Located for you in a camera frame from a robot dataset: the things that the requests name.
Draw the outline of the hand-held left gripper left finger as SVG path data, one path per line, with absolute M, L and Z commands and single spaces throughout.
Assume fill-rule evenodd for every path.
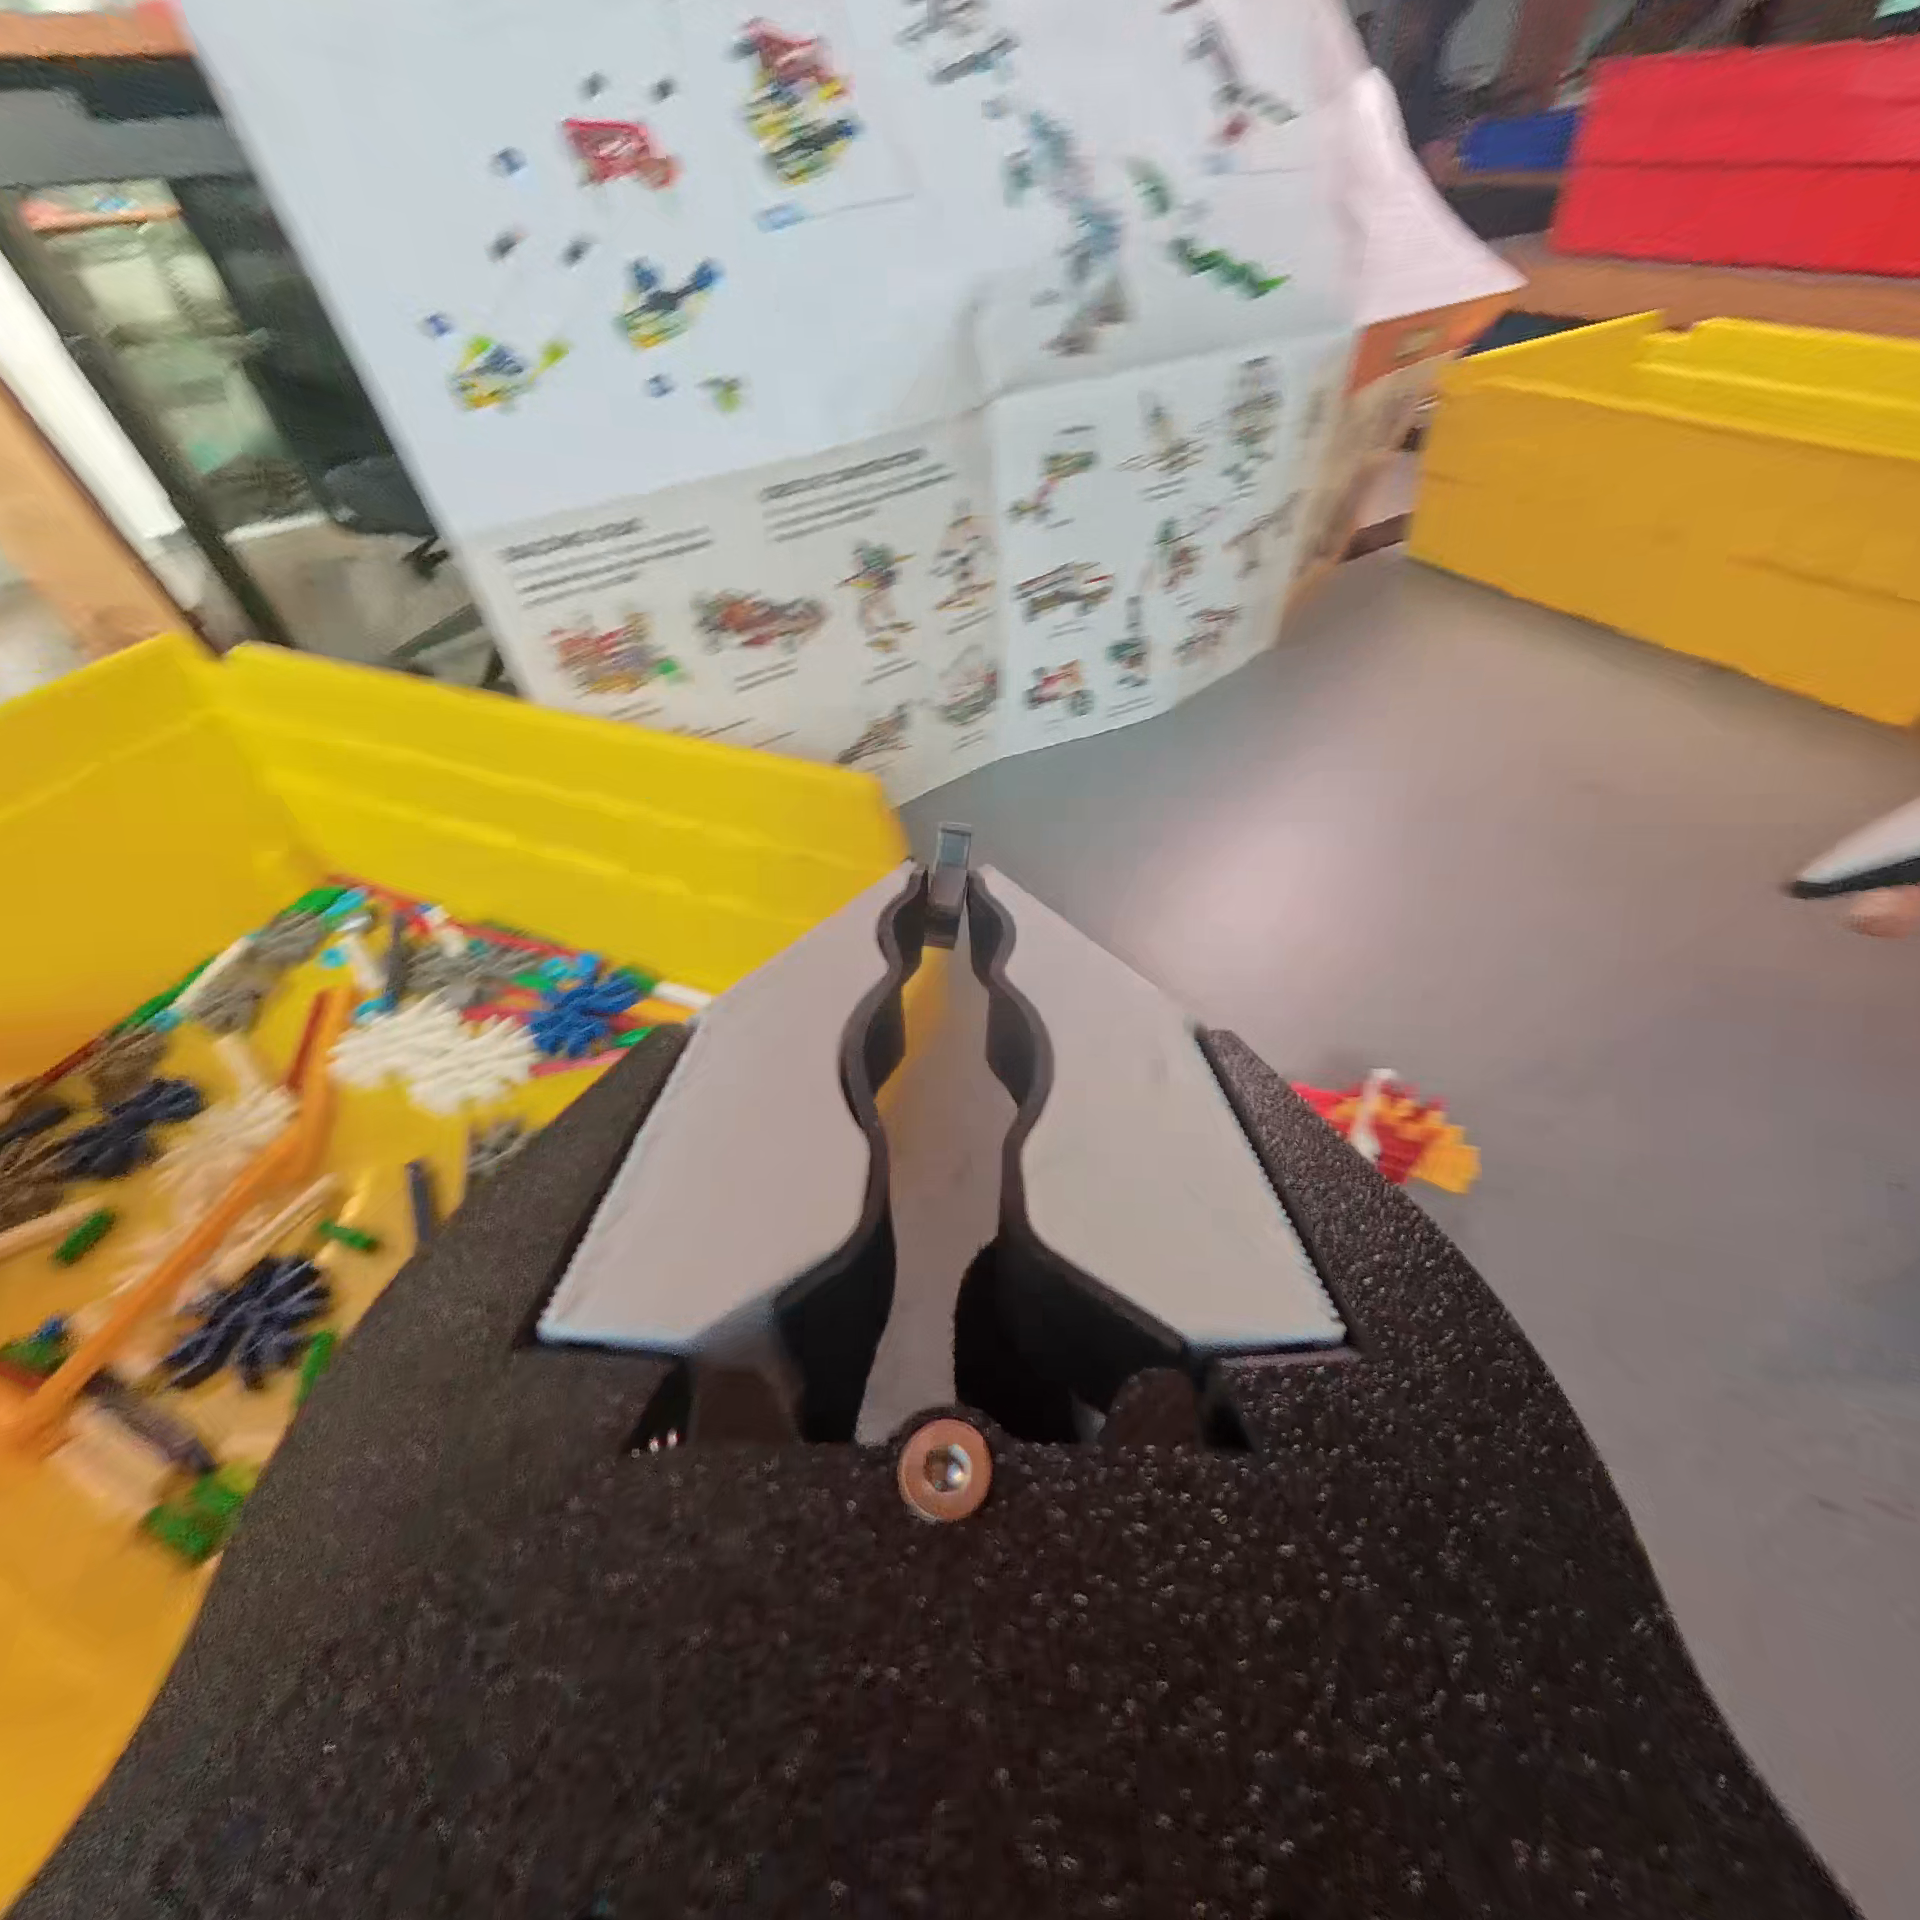
M 892 1318 L 880 1090 L 900 1064 L 925 869 L 899 864 L 696 1015 L 537 1309 L 537 1343 L 725 1376 L 778 1430 L 852 1442 Z

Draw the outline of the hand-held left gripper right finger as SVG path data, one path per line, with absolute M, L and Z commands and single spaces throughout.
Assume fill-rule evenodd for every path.
M 1350 1326 L 1209 1033 L 997 869 L 963 892 L 997 1224 L 960 1284 L 960 1400 L 1014 1442 L 1247 1442 L 1240 1366 Z

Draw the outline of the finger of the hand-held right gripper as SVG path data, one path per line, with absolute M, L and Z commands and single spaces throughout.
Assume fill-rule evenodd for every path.
M 1917 904 L 1920 892 L 1920 800 L 1901 800 L 1835 850 L 1813 856 L 1783 896 Z

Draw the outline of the red and yellow connector stack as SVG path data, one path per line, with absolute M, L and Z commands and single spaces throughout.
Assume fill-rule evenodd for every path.
M 1289 1080 L 1289 1093 L 1350 1141 L 1354 1087 L 1311 1087 Z M 1481 1156 L 1449 1117 L 1444 1100 L 1425 1100 L 1410 1080 L 1396 1076 L 1396 1100 L 1375 1116 L 1380 1164 L 1375 1177 L 1385 1184 L 1429 1184 L 1444 1195 L 1468 1195 L 1480 1184 Z

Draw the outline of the large yellow plastic bin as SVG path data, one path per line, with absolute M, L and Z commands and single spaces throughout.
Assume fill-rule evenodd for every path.
M 3 703 L 3 1090 L 354 878 L 731 989 L 899 869 L 864 772 L 283 647 L 149 641 Z M 3 1529 L 3 1912 L 103 1786 L 215 1565 Z

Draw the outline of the nested yellow plastic bins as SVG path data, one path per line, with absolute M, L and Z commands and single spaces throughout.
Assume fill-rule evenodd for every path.
M 1417 564 L 1891 731 L 1920 715 L 1920 344 L 1615 317 L 1439 383 Z

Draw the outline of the pile of colourful toy pieces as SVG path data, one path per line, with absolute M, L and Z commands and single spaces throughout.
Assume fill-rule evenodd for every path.
M 3 1450 L 30 1556 L 63 1523 L 173 1565 L 240 1507 L 371 1302 L 453 1211 L 705 989 L 330 878 L 3 1090 Z

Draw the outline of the printed toy set box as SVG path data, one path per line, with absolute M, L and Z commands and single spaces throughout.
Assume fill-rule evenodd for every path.
M 1517 284 L 1380 317 L 1359 330 L 1350 370 L 1315 415 L 1303 451 L 1303 491 L 1289 512 L 1289 564 L 1282 620 L 1289 620 L 1321 580 L 1344 564 L 1361 527 L 1361 506 L 1399 451 L 1417 415 L 1435 400 L 1439 373 L 1517 301 Z

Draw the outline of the red plastic bin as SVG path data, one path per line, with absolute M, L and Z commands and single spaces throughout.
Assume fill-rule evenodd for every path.
M 1920 42 L 1606 59 L 1559 176 L 1555 253 L 1920 272 Z

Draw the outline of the blue plastic bin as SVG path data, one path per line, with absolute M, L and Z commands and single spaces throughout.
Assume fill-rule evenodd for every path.
M 1549 106 L 1524 114 L 1481 114 L 1459 146 L 1462 176 L 1543 176 L 1567 167 L 1582 106 Z

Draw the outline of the printed instruction sheet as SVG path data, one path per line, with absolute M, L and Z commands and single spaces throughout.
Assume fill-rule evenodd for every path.
M 1344 7 L 180 7 L 529 703 L 892 800 L 1282 641 L 1368 322 L 1522 284 Z

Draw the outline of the black framed glass door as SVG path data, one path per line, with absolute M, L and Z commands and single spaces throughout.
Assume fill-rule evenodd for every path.
M 186 52 L 3 52 L 3 271 L 160 491 L 149 570 L 209 647 L 510 691 L 319 292 Z

